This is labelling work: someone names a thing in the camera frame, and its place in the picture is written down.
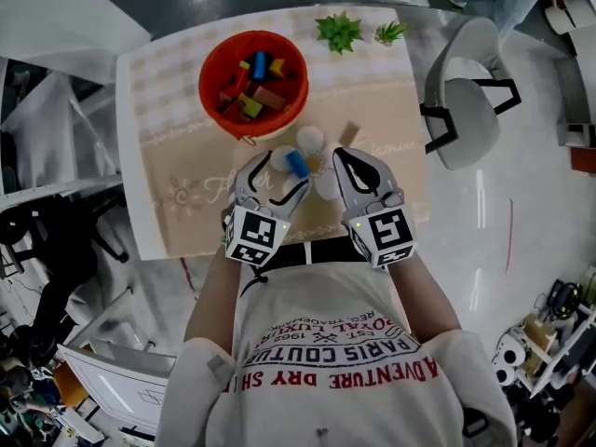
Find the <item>chair leg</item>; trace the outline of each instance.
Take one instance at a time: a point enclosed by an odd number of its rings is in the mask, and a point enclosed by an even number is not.
[[[129,255],[126,253],[126,251],[122,251],[122,253],[116,253],[115,250],[108,245],[108,242],[103,239],[95,227],[91,231],[91,239],[117,262],[125,264],[129,260]]]

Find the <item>beige placemat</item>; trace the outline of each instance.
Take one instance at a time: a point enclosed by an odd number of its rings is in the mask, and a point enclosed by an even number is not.
[[[331,54],[316,40],[316,18],[347,10],[362,20],[365,38],[396,18],[390,8],[307,7],[220,20],[175,34],[130,56],[130,96],[142,147],[146,181],[168,256],[212,253],[222,230],[236,169],[252,156],[279,146],[300,150],[313,170],[314,190],[294,214],[285,242],[337,237],[343,204],[330,191],[331,150],[358,128],[352,147],[379,156],[392,168],[418,220],[427,218],[425,150],[412,67],[403,40],[392,48],[358,42],[354,53]],[[296,123],[257,147],[238,142],[205,114],[197,96],[204,59],[228,36],[269,30],[289,37],[308,67],[309,98]],[[310,141],[300,144],[309,126]],[[280,197],[291,181],[267,166],[257,183],[259,197]]]

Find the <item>floor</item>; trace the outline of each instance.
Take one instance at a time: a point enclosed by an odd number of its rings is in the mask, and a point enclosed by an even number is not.
[[[140,11],[134,0],[113,1],[157,36],[271,7],[396,2],[253,0],[260,2],[255,8],[243,0],[149,0],[156,4]],[[434,4],[425,0],[423,6],[429,5]],[[406,43],[422,100],[427,70],[460,17],[409,5],[395,8],[408,23]],[[455,171],[443,167],[436,155],[427,157],[431,219],[418,227],[419,252],[464,329],[477,332],[488,353],[494,351],[501,333],[531,311],[556,278],[578,280],[596,254],[596,179],[571,171],[568,150],[557,140],[562,98],[553,61],[568,49],[549,34],[535,10],[531,18],[538,19],[538,29],[534,25],[530,32],[514,32],[503,47],[522,104],[499,116],[501,136],[496,147],[478,164]],[[478,71],[473,64],[457,61],[450,75],[474,76]],[[489,96],[504,98],[501,93]],[[142,342],[156,343],[156,351],[175,354],[209,258],[187,259],[188,277],[180,260],[140,261],[124,209],[108,212],[100,230],[114,245],[123,243],[131,260],[122,265],[100,253],[98,275],[72,297],[70,311],[84,324],[130,286],[132,302],[116,318],[127,321]],[[14,322],[29,324],[42,282],[35,277],[34,266],[27,263],[26,269],[24,276],[0,281],[0,305],[9,307]],[[106,339],[117,336],[113,331],[103,334]]]

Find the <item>blue block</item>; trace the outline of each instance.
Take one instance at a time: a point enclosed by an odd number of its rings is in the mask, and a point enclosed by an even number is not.
[[[306,165],[305,159],[298,151],[291,151],[286,155],[286,160],[290,165],[291,171],[298,179],[305,179],[310,174],[310,169]]]
[[[254,54],[254,67],[252,68],[252,81],[263,81],[267,71],[267,62],[264,51]]]

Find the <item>checkered tablecloth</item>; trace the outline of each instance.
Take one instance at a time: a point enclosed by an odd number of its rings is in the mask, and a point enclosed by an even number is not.
[[[315,19],[339,14],[344,10],[350,19],[360,20],[364,41],[353,45],[353,53],[339,55],[331,53],[326,42],[317,40]],[[123,175],[128,199],[135,198],[132,204],[129,200],[129,211],[142,257],[208,253],[217,247],[217,237],[209,230],[193,238],[193,241],[177,240],[186,237],[191,225],[187,225],[186,230],[180,230],[175,225],[187,224],[188,221],[183,219],[190,219],[193,214],[196,215],[196,226],[200,226],[199,221],[207,220],[208,224],[215,222],[214,214],[221,209],[225,197],[218,196],[216,202],[210,202],[212,196],[205,193],[208,185],[215,185],[214,179],[233,179],[230,174],[253,154],[249,148],[238,146],[240,142],[216,127],[198,98],[198,76],[203,61],[218,44],[233,34],[248,30],[275,32],[289,38],[302,52],[308,71],[309,98],[305,110],[307,120],[299,120],[299,124],[318,125],[316,115],[312,111],[308,112],[308,106],[321,100],[336,101],[330,104],[333,107],[334,104],[337,106],[337,100],[346,95],[360,98],[354,96],[359,91],[361,97],[366,99],[375,93],[387,94],[398,88],[400,95],[405,95],[400,98],[407,100],[408,105],[400,107],[399,114],[392,115],[388,111],[386,116],[403,116],[405,121],[409,121],[406,137],[402,140],[399,133],[396,133],[395,138],[386,134],[381,138],[383,143],[377,144],[376,149],[372,144],[369,152],[375,154],[377,151],[377,155],[384,156],[391,153],[393,147],[396,153],[411,151],[416,153],[416,157],[422,157],[424,147],[420,142],[421,137],[418,137],[420,123],[414,122],[419,121],[420,116],[405,42],[403,39],[398,40],[392,48],[371,43],[374,29],[380,23],[390,22],[396,17],[395,10],[383,7],[333,6],[274,10],[207,23],[167,36],[121,57],[116,76],[118,134],[121,159],[127,157],[127,150],[131,154],[130,158],[134,159],[128,162],[130,169],[123,163]],[[386,117],[383,107],[375,107],[375,112],[377,114],[374,117]],[[368,130],[359,137],[374,135],[375,128]],[[136,144],[131,133],[135,135]],[[182,168],[182,161],[190,157],[185,151],[191,144],[196,148],[196,157],[203,157],[205,163],[187,159],[187,168],[194,165],[192,173],[189,173]],[[222,148],[227,144],[229,151]],[[364,146],[366,143],[363,142],[361,148],[367,150]],[[208,160],[211,154],[218,151],[234,154],[221,162]],[[139,160],[135,156],[139,152],[142,169],[138,167]],[[185,191],[184,196],[180,192],[182,189]],[[414,202],[418,204],[425,202],[423,196],[415,198]],[[146,234],[138,235],[140,231],[155,232],[156,227],[158,234],[153,233],[151,241],[147,241]],[[147,249],[143,254],[140,238],[145,244],[153,244],[154,249]]]

